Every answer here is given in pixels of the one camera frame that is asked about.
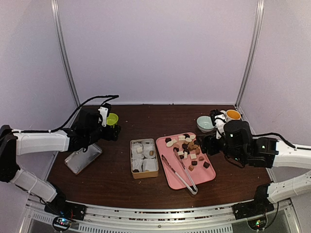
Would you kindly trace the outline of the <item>metal tongs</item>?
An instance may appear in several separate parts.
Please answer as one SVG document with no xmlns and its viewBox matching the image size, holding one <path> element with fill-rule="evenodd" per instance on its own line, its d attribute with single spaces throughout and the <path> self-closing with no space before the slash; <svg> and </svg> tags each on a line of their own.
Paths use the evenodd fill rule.
<svg viewBox="0 0 311 233">
<path fill-rule="evenodd" d="M 192 195 L 198 193 L 195 182 L 176 150 L 166 154 L 162 153 L 160 158 L 170 188 L 174 190 L 186 188 Z"/>
</svg>

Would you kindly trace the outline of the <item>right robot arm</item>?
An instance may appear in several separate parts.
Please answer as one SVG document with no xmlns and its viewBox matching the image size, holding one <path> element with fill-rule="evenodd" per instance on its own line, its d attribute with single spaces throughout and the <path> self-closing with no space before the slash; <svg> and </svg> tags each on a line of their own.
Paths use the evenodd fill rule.
<svg viewBox="0 0 311 233">
<path fill-rule="evenodd" d="M 311 149 L 294 145 L 277 133 L 253 135 L 249 123 L 232 120 L 223 124 L 223 131 L 200 135 L 197 141 L 203 153 L 215 155 L 222 152 L 227 161 L 240 168 L 253 167 L 297 167 L 311 168 Z M 311 173 L 306 172 L 279 183 L 268 183 L 257 187 L 253 200 L 233 205 L 237 219 L 261 215 L 274 210 L 274 204 L 282 200 L 309 193 Z"/>
</svg>

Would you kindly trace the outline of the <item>beige bear tin lid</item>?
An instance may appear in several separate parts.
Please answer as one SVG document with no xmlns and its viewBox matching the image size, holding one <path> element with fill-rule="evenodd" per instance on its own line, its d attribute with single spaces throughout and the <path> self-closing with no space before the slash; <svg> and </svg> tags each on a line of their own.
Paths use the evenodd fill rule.
<svg viewBox="0 0 311 233">
<path fill-rule="evenodd" d="M 101 155 L 102 152 L 103 151 L 99 146 L 92 144 L 88 146 L 87 149 L 82 148 L 79 151 L 73 152 L 65 159 L 65 165 L 71 170 L 71 172 L 78 175 L 99 155 Z"/>
</svg>

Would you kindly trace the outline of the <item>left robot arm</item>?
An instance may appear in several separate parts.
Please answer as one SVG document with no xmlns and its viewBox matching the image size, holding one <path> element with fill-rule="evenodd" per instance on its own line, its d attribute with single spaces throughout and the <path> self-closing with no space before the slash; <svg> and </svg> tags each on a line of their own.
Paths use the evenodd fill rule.
<svg viewBox="0 0 311 233">
<path fill-rule="evenodd" d="M 121 127 L 109 124 L 107 107 L 81 110 L 70 127 L 55 130 L 24 131 L 9 125 L 0 128 L 0 180 L 12 183 L 38 197 L 52 212 L 60 216 L 70 211 L 66 195 L 54 184 L 27 171 L 17 163 L 23 155 L 45 155 L 54 152 L 82 152 L 100 140 L 117 141 Z"/>
</svg>

